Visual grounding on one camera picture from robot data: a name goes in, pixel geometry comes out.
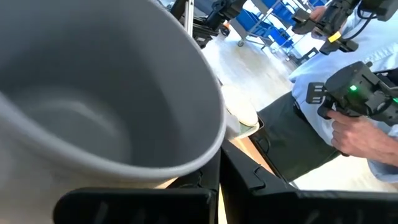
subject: gray plastic bowl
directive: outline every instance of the gray plastic bowl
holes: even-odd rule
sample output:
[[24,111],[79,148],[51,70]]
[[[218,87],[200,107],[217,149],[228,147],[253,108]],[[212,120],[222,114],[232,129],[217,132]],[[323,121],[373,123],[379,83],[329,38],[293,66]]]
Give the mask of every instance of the gray plastic bowl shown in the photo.
[[1,218],[79,187],[154,187],[222,143],[214,75],[150,1],[6,1],[0,44]]

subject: cart wheel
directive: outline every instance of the cart wheel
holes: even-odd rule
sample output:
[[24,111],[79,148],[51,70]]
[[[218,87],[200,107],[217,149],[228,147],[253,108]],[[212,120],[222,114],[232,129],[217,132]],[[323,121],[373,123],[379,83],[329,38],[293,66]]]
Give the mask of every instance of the cart wheel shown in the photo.
[[226,26],[222,26],[221,27],[221,29],[220,29],[220,31],[221,31],[221,34],[223,34],[224,36],[228,36],[229,35],[229,33],[231,32],[230,30],[229,30],[229,28],[228,27],[226,27]]

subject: black cable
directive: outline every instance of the black cable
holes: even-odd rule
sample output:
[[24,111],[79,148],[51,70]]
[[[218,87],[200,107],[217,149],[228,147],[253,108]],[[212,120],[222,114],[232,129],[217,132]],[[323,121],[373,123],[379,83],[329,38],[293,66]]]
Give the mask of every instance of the black cable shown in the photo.
[[360,4],[359,6],[358,6],[358,10],[356,11],[356,13],[357,13],[357,15],[358,15],[358,17],[359,18],[361,18],[361,19],[377,19],[377,16],[375,16],[374,15],[374,13],[372,13],[369,17],[364,17],[363,15],[362,15],[362,13],[364,12],[363,10],[362,10],[362,4]]
[[370,21],[372,19],[375,19],[375,17],[373,15],[374,15],[374,13],[372,13],[368,18],[365,18],[366,22],[363,24],[363,26],[360,28],[359,31],[357,31],[354,35],[352,35],[351,37],[348,37],[347,39],[344,39],[344,40],[352,40],[355,37],[357,37],[366,28],[366,26],[370,23]]

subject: green light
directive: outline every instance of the green light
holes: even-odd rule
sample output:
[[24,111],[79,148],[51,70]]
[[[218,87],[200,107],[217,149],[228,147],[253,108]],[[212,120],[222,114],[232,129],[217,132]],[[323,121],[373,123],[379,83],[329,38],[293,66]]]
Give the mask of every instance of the green light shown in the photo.
[[356,90],[358,89],[358,88],[357,88],[356,86],[354,86],[354,85],[350,86],[349,88],[350,88],[351,91],[356,91]]

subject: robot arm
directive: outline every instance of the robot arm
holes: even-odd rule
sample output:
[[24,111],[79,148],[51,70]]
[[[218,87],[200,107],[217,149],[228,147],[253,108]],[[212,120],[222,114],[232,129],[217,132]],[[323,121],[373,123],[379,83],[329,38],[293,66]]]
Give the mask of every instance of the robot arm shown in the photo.
[[[366,19],[367,22],[355,35],[344,39],[340,29],[347,18],[354,13],[356,7],[358,7],[358,17]],[[336,50],[353,52],[358,49],[358,44],[353,39],[366,28],[370,20],[387,21],[396,10],[398,10],[398,1],[395,0],[333,0],[319,21],[312,20],[309,13],[299,9],[294,14],[293,19],[296,25],[293,27],[293,32],[306,34],[315,29],[319,34],[325,36],[326,42],[320,49],[320,52],[325,55]],[[371,15],[365,17],[363,12],[369,12]]]
[[[224,21],[234,19],[241,13],[243,4],[247,0],[217,0],[213,3],[213,10],[208,17],[193,18],[193,38],[201,48],[206,47],[211,36],[217,36]],[[170,9],[170,13],[179,21],[183,17],[187,0],[176,0]]]
[[370,66],[356,62],[342,68],[326,83],[310,83],[306,102],[322,104],[318,115],[325,119],[330,119],[326,113],[335,106],[346,116],[367,116],[389,126],[398,124],[398,86],[384,76],[397,70],[373,73]]

